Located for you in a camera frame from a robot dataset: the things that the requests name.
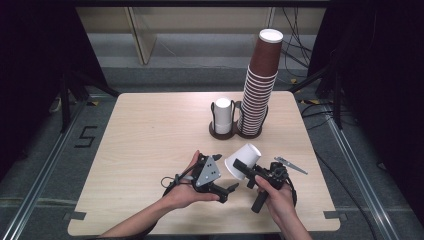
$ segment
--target forearm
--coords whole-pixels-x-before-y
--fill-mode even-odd
[[[309,232],[306,230],[305,226],[296,214],[291,217],[287,217],[286,219],[280,219],[277,225],[280,228],[281,233],[284,235],[284,238],[287,240],[312,239]]]
[[[100,237],[124,237],[143,232],[174,208],[164,198],[111,228]]]

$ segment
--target floor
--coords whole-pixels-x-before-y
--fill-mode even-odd
[[[131,35],[89,37],[109,85],[121,92],[241,91],[255,39],[253,35],[164,34],[149,63],[140,65]],[[305,47],[313,48],[314,36],[301,39]],[[298,48],[289,47],[288,52],[307,63]],[[288,89],[306,73],[305,66],[282,54],[275,90]],[[317,84],[295,97],[342,224],[336,232],[312,232],[314,239],[424,239],[423,227],[390,175],[377,166],[378,156],[348,105],[343,105],[340,130],[331,114],[326,114],[331,105],[314,104]],[[97,89],[88,90],[91,101],[72,106],[72,131],[59,134],[60,109],[52,111],[28,146],[28,157],[17,161],[0,183],[0,232],[4,236],[11,236],[6,231],[13,230],[13,239],[85,238],[67,234],[69,214],[116,101]],[[90,147],[76,148],[87,144],[80,138],[83,130],[95,140]]]

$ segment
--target gray floor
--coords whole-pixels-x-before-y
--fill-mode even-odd
[[[251,35],[161,35],[156,43],[148,65],[139,64],[132,37],[129,35],[90,35],[99,62],[111,87],[121,92],[159,91],[242,91],[250,55],[253,51],[254,36]],[[304,44],[313,47],[313,36],[304,36]],[[290,53],[301,58],[299,52]],[[299,76],[306,69],[282,56],[275,91],[286,90],[292,79],[302,81]],[[302,100],[314,100],[314,83],[295,94],[299,110],[310,106]],[[67,234],[71,213],[78,201],[85,178],[100,144],[115,99],[90,88],[95,104],[81,109],[63,150],[60,152],[45,186],[37,198],[31,215],[23,223],[19,239],[84,239]],[[305,115],[321,112],[323,106],[310,107]],[[364,170],[372,190],[387,213],[398,239],[424,239],[424,230],[409,208],[389,174],[377,167],[378,156],[361,131],[360,123],[343,107],[343,131],[354,151],[355,157]],[[320,161],[331,197],[341,218],[341,228],[336,232],[312,232],[314,239],[372,239],[363,210],[371,221],[377,239],[385,239],[379,226],[378,216],[364,197],[363,191],[352,174],[345,153],[336,141],[331,127],[331,115],[318,114],[304,118],[312,145]],[[84,127],[86,133],[94,136],[91,147],[77,148],[87,144],[80,139]],[[17,161],[6,178],[0,183],[0,232],[16,215],[20,204],[30,191],[33,182],[49,158],[61,128],[60,111],[52,113],[33,141],[27,147],[28,158]],[[334,175],[326,166],[330,166]],[[354,200],[342,187],[346,186]]]

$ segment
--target stack of paper cups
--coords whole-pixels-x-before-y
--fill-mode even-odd
[[[244,135],[258,134],[278,74],[283,34],[274,29],[259,33],[244,85],[237,128]]]

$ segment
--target black cable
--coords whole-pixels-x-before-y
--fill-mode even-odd
[[[299,63],[300,65],[302,65],[305,68],[308,68],[308,65],[306,65],[305,63],[303,63],[302,61],[300,61],[299,59],[297,59],[296,57],[294,57],[293,55],[291,55],[290,53],[288,53],[286,50],[281,49],[281,52],[284,53],[285,56],[289,56],[293,61]]]
[[[289,43],[289,42],[284,41],[284,40],[283,40],[283,42],[284,42],[285,44],[290,45],[290,47],[295,47],[295,48],[299,48],[299,49],[304,49],[305,51],[312,52],[312,50],[311,50],[311,49],[309,49],[309,48],[307,48],[307,47],[305,47],[305,46],[298,46],[298,45],[295,45],[295,44],[293,44],[293,43]]]
[[[285,15],[285,17],[286,17],[286,19],[287,19],[287,22],[289,23],[289,25],[290,25],[290,29],[291,29],[291,31],[292,31],[292,35],[290,36],[290,40],[289,40],[289,42],[288,42],[288,44],[287,44],[287,48],[286,48],[286,50],[284,51],[284,52],[286,52],[286,53],[288,53],[288,51],[289,51],[289,48],[290,48],[290,46],[295,46],[294,44],[292,44],[291,43],[291,41],[292,41],[292,39],[293,38],[295,38],[295,40],[297,41],[297,43],[299,44],[299,46],[296,46],[296,47],[298,47],[298,48],[300,48],[300,50],[301,50],[301,53],[302,53],[302,56],[304,57],[304,59],[305,59],[305,61],[306,61],[306,63],[303,63],[303,64],[301,64],[302,66],[304,66],[305,68],[308,68],[309,67],[309,61],[307,60],[307,59],[309,59],[309,56],[308,56],[308,54],[306,53],[306,50],[305,50],[305,47],[302,45],[302,42],[300,41],[300,37],[299,37],[299,29],[298,29],[298,26],[297,26],[297,12],[298,12],[298,8],[296,7],[296,8],[294,8],[294,10],[295,10],[295,25],[293,26],[292,25],[292,22],[290,21],[290,19],[289,19],[289,17],[287,16],[287,13],[286,13],[286,11],[284,10],[284,8],[282,8],[282,10],[283,10],[283,13],[284,13],[284,15]],[[295,77],[306,77],[306,76],[299,76],[299,75],[297,75],[297,74],[294,74],[294,73],[292,73],[289,69],[288,69],[288,67],[287,67],[287,54],[284,56],[284,65],[285,65],[285,67],[286,67],[286,70],[287,70],[287,72],[289,73],[289,74],[291,74],[291,75],[293,75],[293,76],[295,76]]]
[[[306,110],[308,110],[311,107],[315,107],[315,106],[322,106],[322,105],[331,105],[332,103],[318,103],[318,104],[311,104],[309,106],[307,106],[305,109],[302,110],[302,112],[300,113],[300,115],[303,117],[303,114],[306,112]]]
[[[309,128],[307,128],[306,130],[311,130],[311,129],[314,129],[314,128],[317,128],[317,127],[321,127],[322,125],[324,125],[325,123],[327,123],[330,119],[331,119],[331,118],[328,118],[328,119],[327,119],[327,120],[325,120],[324,122],[322,122],[322,123],[320,123],[320,124],[318,124],[318,125],[315,125],[315,126],[309,127]]]
[[[346,191],[346,193],[349,195],[349,197],[352,199],[353,203],[358,207],[361,214],[364,216],[365,221],[368,224],[368,227],[371,230],[371,234],[374,239],[377,239],[377,235],[375,233],[374,227],[372,226],[372,223],[368,216],[366,215],[365,211],[362,209],[361,205],[358,203],[356,198],[353,196],[353,194],[349,191],[349,189],[346,187],[346,185],[343,183],[343,181],[340,179],[340,177],[336,174],[336,172],[328,165],[326,161],[318,154],[318,152],[314,149],[315,155],[318,157],[318,159],[327,167],[327,169],[333,174],[333,176],[337,179],[337,181],[340,183],[340,185],[343,187],[343,189]]]
[[[197,162],[196,164],[194,164],[193,166],[191,166],[191,167],[189,167],[189,168],[187,168],[183,173],[181,173],[180,175],[179,174],[176,174],[175,175],[175,178],[171,178],[171,177],[164,177],[164,178],[162,178],[162,180],[160,181],[160,184],[162,185],[162,187],[164,187],[164,188],[168,188],[169,187],[169,185],[168,186],[165,186],[165,185],[163,185],[163,180],[165,180],[165,179],[171,179],[171,180],[173,180],[173,182],[176,182],[177,183],[177,185],[178,184],[190,184],[190,183],[182,183],[182,182],[180,182],[180,180],[181,179],[183,179],[184,177],[185,177],[185,175],[187,175],[187,173],[188,172],[190,172],[191,170],[193,170],[195,167],[197,167],[197,165],[199,165],[199,163]]]
[[[330,114],[330,113],[333,113],[333,112],[334,112],[333,110],[320,111],[320,112],[316,112],[316,113],[311,113],[311,114],[308,114],[308,115],[304,115],[304,116],[302,116],[302,118],[317,116],[317,115],[321,115],[321,114]]]

